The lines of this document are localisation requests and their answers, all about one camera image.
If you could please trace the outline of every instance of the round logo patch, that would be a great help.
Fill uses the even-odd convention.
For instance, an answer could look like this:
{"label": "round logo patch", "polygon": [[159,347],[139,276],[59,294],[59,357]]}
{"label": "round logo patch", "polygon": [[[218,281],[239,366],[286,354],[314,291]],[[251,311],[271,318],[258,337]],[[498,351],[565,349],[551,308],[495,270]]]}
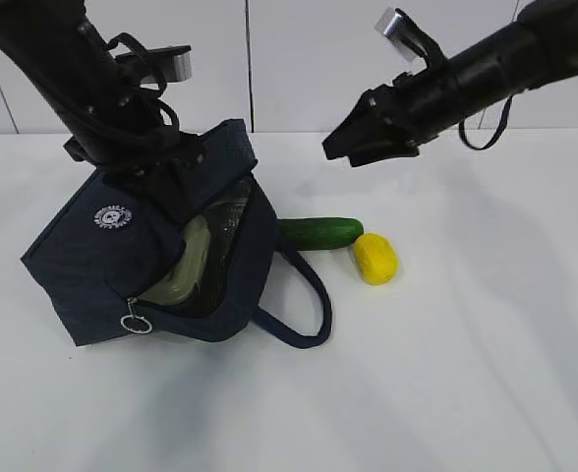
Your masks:
{"label": "round logo patch", "polygon": [[132,221],[132,212],[118,205],[105,206],[94,215],[94,224],[102,229],[120,229]]}

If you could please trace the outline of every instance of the white tabletop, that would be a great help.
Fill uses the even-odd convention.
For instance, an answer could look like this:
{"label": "white tabletop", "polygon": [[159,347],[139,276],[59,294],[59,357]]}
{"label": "white tabletop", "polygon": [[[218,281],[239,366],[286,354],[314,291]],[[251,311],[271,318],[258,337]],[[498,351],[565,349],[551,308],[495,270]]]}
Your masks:
{"label": "white tabletop", "polygon": [[[19,262],[90,172],[65,139],[0,137],[0,471],[578,471],[578,131],[352,170],[322,135],[255,135],[279,215],[357,217],[403,265],[371,287],[307,254],[335,324],[304,352],[255,326],[74,347]],[[262,304],[319,320],[281,260]]]}

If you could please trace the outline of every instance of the bag handle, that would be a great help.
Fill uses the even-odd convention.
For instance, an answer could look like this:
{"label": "bag handle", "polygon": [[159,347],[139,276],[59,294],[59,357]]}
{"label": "bag handle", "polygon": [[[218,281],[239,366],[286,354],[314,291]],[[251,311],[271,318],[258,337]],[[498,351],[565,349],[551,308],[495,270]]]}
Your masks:
{"label": "bag handle", "polygon": [[494,132],[494,135],[492,135],[492,137],[488,141],[488,143],[485,144],[484,146],[475,146],[475,145],[471,144],[471,142],[468,141],[468,136],[466,136],[466,120],[463,120],[462,122],[460,122],[459,123],[459,139],[462,140],[462,143],[464,143],[464,145],[466,145],[467,148],[470,148],[472,150],[488,150],[492,146],[494,146],[496,143],[498,143],[498,140],[500,139],[500,137],[503,135],[503,133],[507,129],[507,122],[509,121],[509,112],[512,109],[512,101],[513,100],[514,100],[514,95],[511,95],[507,99],[507,101],[505,102],[505,105],[503,105],[503,111],[501,111],[501,119],[498,122],[498,126],[496,127],[496,131]]}
{"label": "bag handle", "polygon": [[278,236],[276,251],[284,254],[289,264],[295,267],[298,272],[307,279],[319,296],[323,311],[321,328],[315,336],[305,336],[270,315],[261,307],[257,308],[253,316],[253,321],[271,335],[298,349],[311,349],[312,347],[321,346],[330,338],[330,332],[332,330],[332,305],[328,292],[326,292],[326,287],[324,287],[323,282],[316,272],[311,268],[309,263],[305,261],[293,244],[282,235]]}

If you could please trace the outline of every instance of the yellow lemon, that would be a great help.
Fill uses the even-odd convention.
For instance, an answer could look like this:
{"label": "yellow lemon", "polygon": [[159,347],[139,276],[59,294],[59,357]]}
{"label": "yellow lemon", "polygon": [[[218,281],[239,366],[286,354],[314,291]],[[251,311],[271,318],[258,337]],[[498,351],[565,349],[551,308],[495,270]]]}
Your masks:
{"label": "yellow lemon", "polygon": [[355,242],[355,257],[361,276],[371,285],[388,282],[398,271],[394,249],[382,236],[364,234]]}

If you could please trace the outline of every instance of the navy blue bag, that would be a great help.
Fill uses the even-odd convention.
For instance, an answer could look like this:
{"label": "navy blue bag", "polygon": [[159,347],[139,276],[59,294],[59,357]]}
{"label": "navy blue bag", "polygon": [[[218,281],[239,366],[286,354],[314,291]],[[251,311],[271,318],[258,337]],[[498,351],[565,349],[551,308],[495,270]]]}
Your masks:
{"label": "navy blue bag", "polygon": [[[329,338],[330,299],[313,269],[278,232],[276,214],[252,175],[257,161],[245,124],[229,120],[202,138],[206,157],[187,171],[185,182],[192,215],[205,217],[211,242],[198,290],[182,304],[165,307],[138,297],[181,260],[183,227],[152,202],[107,185],[98,170],[23,256],[77,345],[153,330],[218,342],[250,321],[300,349]],[[230,195],[245,203],[217,203]],[[321,299],[323,321],[315,336],[297,333],[259,307],[274,251]]]}

